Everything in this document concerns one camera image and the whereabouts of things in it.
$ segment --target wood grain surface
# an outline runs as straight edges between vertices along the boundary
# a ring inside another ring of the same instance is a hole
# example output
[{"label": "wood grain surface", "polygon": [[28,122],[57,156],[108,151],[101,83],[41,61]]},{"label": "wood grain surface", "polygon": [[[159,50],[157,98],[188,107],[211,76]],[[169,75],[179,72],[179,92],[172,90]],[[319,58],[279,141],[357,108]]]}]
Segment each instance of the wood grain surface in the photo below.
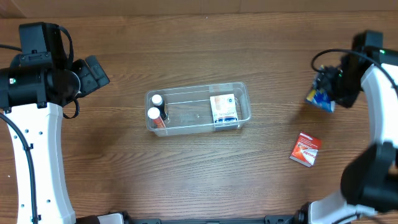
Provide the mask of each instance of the wood grain surface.
[{"label": "wood grain surface", "polygon": [[0,0],[5,18],[396,10],[396,0]]},{"label": "wood grain surface", "polygon": [[[0,19],[0,43],[20,46],[18,25],[34,21]],[[367,148],[368,109],[363,94],[333,114],[306,105],[310,60],[349,48],[365,29],[382,31],[384,46],[398,49],[398,14],[382,11],[44,21],[66,27],[76,58],[96,55],[111,79],[80,100],[77,119],[63,121],[65,177],[78,217],[120,210],[165,220],[263,217],[327,196]],[[15,54],[1,50],[0,67]],[[339,56],[318,63],[336,65]],[[242,129],[169,138],[146,130],[145,92],[224,82],[248,87],[252,120]],[[312,168],[289,159],[300,131],[323,141]],[[15,223],[14,154],[4,123],[0,141],[0,223]],[[398,222],[396,213],[380,217]]]}]

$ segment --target small red box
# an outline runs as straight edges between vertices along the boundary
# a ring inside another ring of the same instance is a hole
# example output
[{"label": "small red box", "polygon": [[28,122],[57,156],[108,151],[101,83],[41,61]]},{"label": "small red box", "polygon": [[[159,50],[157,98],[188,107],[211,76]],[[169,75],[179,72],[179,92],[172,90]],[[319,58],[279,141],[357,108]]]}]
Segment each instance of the small red box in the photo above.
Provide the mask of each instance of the small red box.
[{"label": "small red box", "polygon": [[290,158],[307,167],[311,167],[315,163],[318,150],[321,148],[321,140],[301,132],[297,138],[296,145]]}]

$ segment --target white bottle cap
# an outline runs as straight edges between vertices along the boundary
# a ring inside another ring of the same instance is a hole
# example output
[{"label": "white bottle cap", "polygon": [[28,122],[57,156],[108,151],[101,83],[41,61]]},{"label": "white bottle cap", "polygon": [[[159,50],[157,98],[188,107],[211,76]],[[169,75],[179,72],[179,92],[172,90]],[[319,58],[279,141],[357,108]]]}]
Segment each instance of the white bottle cap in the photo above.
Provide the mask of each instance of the white bottle cap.
[{"label": "white bottle cap", "polygon": [[163,103],[163,99],[160,95],[154,95],[152,97],[152,102],[155,106],[160,106]]},{"label": "white bottle cap", "polygon": [[160,116],[160,110],[156,107],[150,108],[148,110],[148,117],[150,119],[157,119]]}]

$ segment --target bottle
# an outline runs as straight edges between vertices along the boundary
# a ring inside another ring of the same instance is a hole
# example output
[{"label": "bottle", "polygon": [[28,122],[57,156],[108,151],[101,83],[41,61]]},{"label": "bottle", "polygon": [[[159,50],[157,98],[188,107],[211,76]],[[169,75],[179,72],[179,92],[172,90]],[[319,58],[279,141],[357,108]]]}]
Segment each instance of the bottle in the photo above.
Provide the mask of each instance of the bottle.
[{"label": "bottle", "polygon": [[163,119],[163,120],[166,120],[167,119],[167,117],[169,116],[168,114],[167,114],[167,107],[166,107],[166,105],[165,105],[165,101],[162,99],[162,97],[160,96],[160,95],[154,95],[153,97],[152,97],[152,103],[154,104],[154,106],[157,108],[157,109],[159,109],[159,111],[160,111],[160,117]]},{"label": "bottle", "polygon": [[160,111],[156,107],[152,107],[148,110],[148,117],[153,120],[157,128],[166,128],[162,118],[160,117]]}]

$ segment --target blue package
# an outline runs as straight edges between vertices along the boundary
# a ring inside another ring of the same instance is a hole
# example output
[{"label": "blue package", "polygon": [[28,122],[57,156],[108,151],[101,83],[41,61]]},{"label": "blue package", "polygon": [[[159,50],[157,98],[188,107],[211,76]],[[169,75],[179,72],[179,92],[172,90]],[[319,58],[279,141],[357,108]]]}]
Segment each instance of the blue package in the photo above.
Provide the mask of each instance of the blue package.
[{"label": "blue package", "polygon": [[319,75],[319,73],[316,75],[312,84],[312,88],[305,98],[305,101],[329,113],[333,113],[335,111],[336,103],[330,100],[328,93],[324,89],[317,88],[317,83],[315,80],[318,78]]}]

